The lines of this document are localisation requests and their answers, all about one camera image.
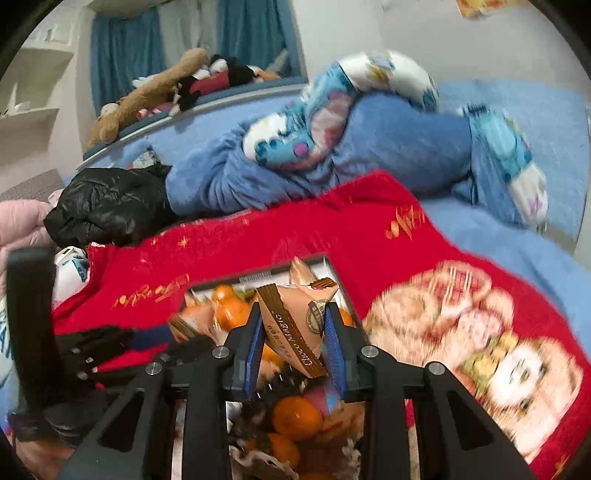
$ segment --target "brown teddy bear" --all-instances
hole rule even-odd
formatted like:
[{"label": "brown teddy bear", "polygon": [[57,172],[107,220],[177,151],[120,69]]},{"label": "brown teddy bear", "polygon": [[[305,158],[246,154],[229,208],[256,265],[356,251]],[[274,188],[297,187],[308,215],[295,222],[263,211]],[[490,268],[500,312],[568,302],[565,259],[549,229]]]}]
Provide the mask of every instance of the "brown teddy bear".
[{"label": "brown teddy bear", "polygon": [[207,62],[207,52],[202,48],[187,50],[178,63],[159,73],[140,88],[119,100],[119,108],[101,115],[90,131],[87,148],[99,143],[111,143],[117,139],[120,130],[136,123],[136,113],[145,108],[149,111],[170,101],[178,81],[193,74]]}]

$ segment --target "red blanket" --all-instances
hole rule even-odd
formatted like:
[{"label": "red blanket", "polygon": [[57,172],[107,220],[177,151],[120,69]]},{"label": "red blanket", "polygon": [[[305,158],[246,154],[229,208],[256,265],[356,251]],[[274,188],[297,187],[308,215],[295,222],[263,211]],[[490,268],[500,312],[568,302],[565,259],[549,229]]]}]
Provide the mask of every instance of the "red blanket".
[{"label": "red blanket", "polygon": [[[591,426],[591,367],[566,320],[532,287],[449,244],[417,200],[382,172],[315,200],[181,225],[136,248],[90,247],[90,281],[55,311],[56,332],[161,325],[177,311],[189,285],[321,252],[360,318],[395,285],[368,319],[375,341],[404,361],[442,355],[447,361],[445,355],[468,342],[469,365],[456,362],[454,371],[539,478],[550,480],[563,468]],[[398,317],[380,320],[384,305],[398,309]],[[428,332],[419,311],[432,315]],[[404,323],[411,314],[414,320]],[[404,351],[388,330],[397,322],[404,323]],[[484,351],[489,338],[498,348]],[[129,352],[108,367],[147,362],[152,354]],[[491,368],[499,374],[490,377]],[[489,375],[488,383],[472,371]],[[560,376],[567,381],[558,385]],[[520,395],[524,401],[515,404]]]}]

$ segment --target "food packaging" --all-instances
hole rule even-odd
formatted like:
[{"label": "food packaging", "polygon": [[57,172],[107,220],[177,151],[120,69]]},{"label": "food packaging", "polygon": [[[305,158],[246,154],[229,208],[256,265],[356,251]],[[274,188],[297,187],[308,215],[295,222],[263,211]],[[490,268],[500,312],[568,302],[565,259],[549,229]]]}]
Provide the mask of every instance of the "food packaging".
[{"label": "food packaging", "polygon": [[262,321],[267,343],[308,378],[326,377],[318,359],[324,332],[324,307],[338,291],[330,278],[310,285],[259,287]]}]

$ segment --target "metal screw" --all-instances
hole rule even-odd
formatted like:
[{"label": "metal screw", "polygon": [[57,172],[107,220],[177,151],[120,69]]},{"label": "metal screw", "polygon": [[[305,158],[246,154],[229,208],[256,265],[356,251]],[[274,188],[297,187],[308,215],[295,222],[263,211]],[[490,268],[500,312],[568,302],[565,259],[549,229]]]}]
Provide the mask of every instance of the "metal screw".
[{"label": "metal screw", "polygon": [[367,358],[375,358],[379,354],[379,350],[373,345],[366,345],[361,349],[361,355]]},{"label": "metal screw", "polygon": [[445,367],[439,362],[432,362],[429,364],[429,371],[433,375],[443,375],[445,373]]},{"label": "metal screw", "polygon": [[212,350],[212,355],[215,358],[226,358],[230,355],[230,349],[227,346],[217,346]]},{"label": "metal screw", "polygon": [[146,373],[148,375],[158,375],[162,371],[162,365],[158,362],[150,362],[146,365]]}]

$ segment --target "blue gripper pad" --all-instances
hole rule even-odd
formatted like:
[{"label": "blue gripper pad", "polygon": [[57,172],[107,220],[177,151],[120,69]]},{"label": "blue gripper pad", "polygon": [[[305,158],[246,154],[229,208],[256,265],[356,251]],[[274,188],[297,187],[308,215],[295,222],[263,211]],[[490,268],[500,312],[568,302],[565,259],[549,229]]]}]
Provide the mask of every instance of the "blue gripper pad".
[{"label": "blue gripper pad", "polygon": [[343,351],[341,350],[339,337],[337,335],[337,326],[335,325],[337,322],[340,322],[340,324],[343,325],[343,320],[340,317],[338,307],[335,311],[330,308],[331,304],[336,305],[334,302],[329,302],[324,309],[324,361],[335,384],[336,391],[341,398],[343,398],[347,391],[347,377],[345,373]]},{"label": "blue gripper pad", "polygon": [[236,349],[232,375],[232,390],[241,392],[242,401],[248,399],[255,391],[262,349],[265,346],[265,328],[258,302],[252,305],[248,321],[243,328],[245,330]]}]

